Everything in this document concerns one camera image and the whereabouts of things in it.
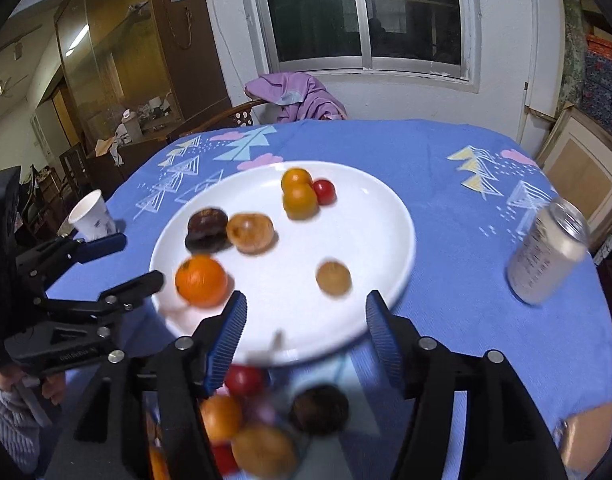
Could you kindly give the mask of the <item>red cherry tomato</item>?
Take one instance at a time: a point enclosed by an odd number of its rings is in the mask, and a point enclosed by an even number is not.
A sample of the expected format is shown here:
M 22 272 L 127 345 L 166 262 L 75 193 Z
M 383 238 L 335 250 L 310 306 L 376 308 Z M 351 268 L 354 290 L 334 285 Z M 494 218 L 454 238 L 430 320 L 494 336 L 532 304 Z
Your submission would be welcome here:
M 225 375 L 225 388 L 231 396 L 257 396 L 266 385 L 266 372 L 255 367 L 233 364 Z
M 317 179 L 311 182 L 311 188 L 317 196 L 320 206 L 329 206 L 336 202 L 336 190 L 334 184 L 327 179 Z
M 217 468 L 222 477 L 236 474 L 240 471 L 239 465 L 232 453 L 231 445 L 228 443 L 215 444 L 211 447 Z

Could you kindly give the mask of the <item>large orange mandarin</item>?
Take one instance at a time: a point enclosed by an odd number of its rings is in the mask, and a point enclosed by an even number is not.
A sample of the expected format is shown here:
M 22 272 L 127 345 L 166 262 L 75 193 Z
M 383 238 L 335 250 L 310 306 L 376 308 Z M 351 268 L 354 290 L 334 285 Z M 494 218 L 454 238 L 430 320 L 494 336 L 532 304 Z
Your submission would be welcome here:
M 197 308 L 214 308 L 225 299 L 228 274 L 221 264 L 207 255 L 195 255 L 180 264 L 175 275 L 178 295 Z

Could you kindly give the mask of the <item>brown speckled persimmon fruit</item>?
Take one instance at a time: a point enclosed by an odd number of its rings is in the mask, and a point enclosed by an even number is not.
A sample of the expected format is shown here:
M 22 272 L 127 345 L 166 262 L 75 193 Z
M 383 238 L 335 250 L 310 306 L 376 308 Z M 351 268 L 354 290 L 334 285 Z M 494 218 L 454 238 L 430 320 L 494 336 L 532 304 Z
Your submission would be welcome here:
M 274 241 L 274 226 L 265 214 L 244 212 L 235 214 L 225 227 L 229 242 L 244 254 L 260 254 L 267 250 Z

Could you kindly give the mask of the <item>dark purple plum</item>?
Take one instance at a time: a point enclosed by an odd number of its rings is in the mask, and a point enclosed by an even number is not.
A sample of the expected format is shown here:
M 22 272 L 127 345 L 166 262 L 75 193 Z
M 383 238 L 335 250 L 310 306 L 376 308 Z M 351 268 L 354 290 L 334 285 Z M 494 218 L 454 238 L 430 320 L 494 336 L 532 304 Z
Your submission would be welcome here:
M 333 385 L 317 385 L 300 391 L 289 410 L 289 422 L 309 437 L 341 432 L 349 419 L 347 396 Z

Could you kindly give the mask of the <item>pale tan fruit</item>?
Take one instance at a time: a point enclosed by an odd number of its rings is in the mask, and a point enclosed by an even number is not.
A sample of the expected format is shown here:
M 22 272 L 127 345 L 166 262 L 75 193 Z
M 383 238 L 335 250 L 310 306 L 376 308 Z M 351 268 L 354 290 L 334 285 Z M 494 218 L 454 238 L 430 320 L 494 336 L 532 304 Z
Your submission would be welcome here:
M 287 478 L 298 465 L 293 441 L 277 427 L 246 426 L 232 439 L 231 450 L 237 466 L 262 479 Z

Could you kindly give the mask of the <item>small yellow-orange tomato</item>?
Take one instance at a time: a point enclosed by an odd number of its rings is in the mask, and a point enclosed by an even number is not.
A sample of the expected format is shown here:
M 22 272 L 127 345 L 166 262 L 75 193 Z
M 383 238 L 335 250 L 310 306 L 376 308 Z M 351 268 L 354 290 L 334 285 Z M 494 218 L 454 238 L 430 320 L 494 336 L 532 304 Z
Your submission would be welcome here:
M 283 192 L 283 208 L 292 220 L 307 220 L 319 210 L 315 191 L 307 184 L 290 185 Z

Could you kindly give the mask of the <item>small brown longan fruit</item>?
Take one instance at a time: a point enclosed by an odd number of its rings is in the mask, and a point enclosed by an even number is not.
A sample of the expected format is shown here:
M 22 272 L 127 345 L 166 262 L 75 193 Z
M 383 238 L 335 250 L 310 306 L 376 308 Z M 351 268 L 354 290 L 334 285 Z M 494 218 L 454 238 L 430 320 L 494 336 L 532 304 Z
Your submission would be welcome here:
M 321 263 L 315 274 L 315 280 L 320 289 L 332 297 L 346 295 L 353 286 L 349 270 L 336 260 Z

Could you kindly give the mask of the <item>speckled tan round fruit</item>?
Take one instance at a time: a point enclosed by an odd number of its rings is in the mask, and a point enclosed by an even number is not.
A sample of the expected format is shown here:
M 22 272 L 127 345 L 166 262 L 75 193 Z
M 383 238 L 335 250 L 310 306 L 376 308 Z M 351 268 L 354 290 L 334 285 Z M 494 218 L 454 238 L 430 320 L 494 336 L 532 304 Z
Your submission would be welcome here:
M 166 456 L 161 446 L 161 428 L 154 417 L 146 412 L 146 435 L 149 440 L 149 453 L 154 480 L 169 480 Z

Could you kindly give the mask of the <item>white paper cup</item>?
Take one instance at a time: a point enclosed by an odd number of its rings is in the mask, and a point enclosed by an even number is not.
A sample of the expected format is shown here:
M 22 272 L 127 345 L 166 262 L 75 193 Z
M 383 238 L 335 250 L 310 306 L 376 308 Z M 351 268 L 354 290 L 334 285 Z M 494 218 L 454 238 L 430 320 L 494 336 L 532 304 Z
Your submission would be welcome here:
M 82 197 L 67 220 L 86 242 L 117 233 L 116 223 L 108 212 L 100 190 L 94 190 Z

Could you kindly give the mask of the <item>white oval plate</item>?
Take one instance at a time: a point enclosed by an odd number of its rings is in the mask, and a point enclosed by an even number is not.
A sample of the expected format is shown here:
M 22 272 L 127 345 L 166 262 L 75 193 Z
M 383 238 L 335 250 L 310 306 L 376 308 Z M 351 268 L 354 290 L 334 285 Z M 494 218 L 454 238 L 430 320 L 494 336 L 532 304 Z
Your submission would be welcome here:
M 187 222 L 205 207 L 228 216 L 266 214 L 277 238 L 267 252 L 247 256 L 234 247 L 215 258 L 231 287 L 247 300 L 247 321 L 234 353 L 237 364 L 292 365 L 319 358 L 350 344 L 367 329 L 365 298 L 378 290 L 393 306 L 409 282 L 417 233 L 402 199 L 376 177 L 333 162 L 303 160 L 300 167 L 330 180 L 336 202 L 311 219 L 293 221 L 282 205 L 285 162 L 246 170 L 182 197 L 155 244 L 150 267 L 165 284 L 152 298 L 155 310 L 176 336 L 190 335 L 219 307 L 192 307 L 178 295 L 175 273 L 190 254 L 184 246 Z M 353 286 L 344 296 L 323 292 L 315 274 L 327 260 L 341 262 Z

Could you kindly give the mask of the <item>white beverage can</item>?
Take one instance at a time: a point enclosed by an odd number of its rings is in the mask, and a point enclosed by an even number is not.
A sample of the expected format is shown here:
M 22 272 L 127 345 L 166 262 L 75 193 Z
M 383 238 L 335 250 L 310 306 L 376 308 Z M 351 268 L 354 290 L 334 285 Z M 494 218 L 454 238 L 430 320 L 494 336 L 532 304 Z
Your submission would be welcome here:
M 514 295 L 524 304 L 542 304 L 584 258 L 589 242 L 583 214 L 568 200 L 552 198 L 507 263 L 505 277 Z

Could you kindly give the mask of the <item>wooden chair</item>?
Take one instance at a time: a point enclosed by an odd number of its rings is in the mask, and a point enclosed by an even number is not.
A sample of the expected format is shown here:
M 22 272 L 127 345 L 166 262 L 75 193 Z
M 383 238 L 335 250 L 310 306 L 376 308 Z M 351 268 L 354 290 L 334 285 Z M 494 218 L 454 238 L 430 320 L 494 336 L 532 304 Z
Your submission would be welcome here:
M 267 101 L 254 99 L 230 107 L 228 110 L 221 110 L 221 112 L 211 117 L 208 117 L 206 112 L 197 113 L 173 129 L 172 132 L 169 132 L 166 139 L 171 143 L 184 136 L 191 136 L 194 133 L 203 133 L 220 128 L 251 126 L 254 124 L 254 108 L 266 104 Z

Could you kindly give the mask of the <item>wooden glass cabinet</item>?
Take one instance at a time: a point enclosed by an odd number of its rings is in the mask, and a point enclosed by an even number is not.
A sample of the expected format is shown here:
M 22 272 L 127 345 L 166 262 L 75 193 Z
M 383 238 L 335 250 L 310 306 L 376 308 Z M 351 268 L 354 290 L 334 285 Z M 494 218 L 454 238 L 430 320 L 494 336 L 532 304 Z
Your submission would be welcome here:
M 60 0 L 54 31 L 88 157 L 120 127 L 172 138 L 231 105 L 207 0 Z

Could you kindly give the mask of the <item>sliding glass window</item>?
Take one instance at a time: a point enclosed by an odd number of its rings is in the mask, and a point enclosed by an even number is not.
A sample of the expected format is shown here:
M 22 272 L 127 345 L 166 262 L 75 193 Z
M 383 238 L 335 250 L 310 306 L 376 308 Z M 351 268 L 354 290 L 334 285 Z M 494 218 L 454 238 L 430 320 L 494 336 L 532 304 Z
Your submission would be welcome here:
M 251 0 L 272 73 L 394 73 L 479 86 L 478 0 Z

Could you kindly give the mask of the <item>framed board against wall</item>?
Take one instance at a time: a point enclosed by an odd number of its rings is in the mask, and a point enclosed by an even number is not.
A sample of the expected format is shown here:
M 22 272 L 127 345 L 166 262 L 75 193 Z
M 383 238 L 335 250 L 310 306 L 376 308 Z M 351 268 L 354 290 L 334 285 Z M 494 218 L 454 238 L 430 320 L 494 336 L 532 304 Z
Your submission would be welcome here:
M 612 135 L 568 103 L 536 162 L 555 191 L 582 213 L 590 252 L 597 252 L 612 230 Z

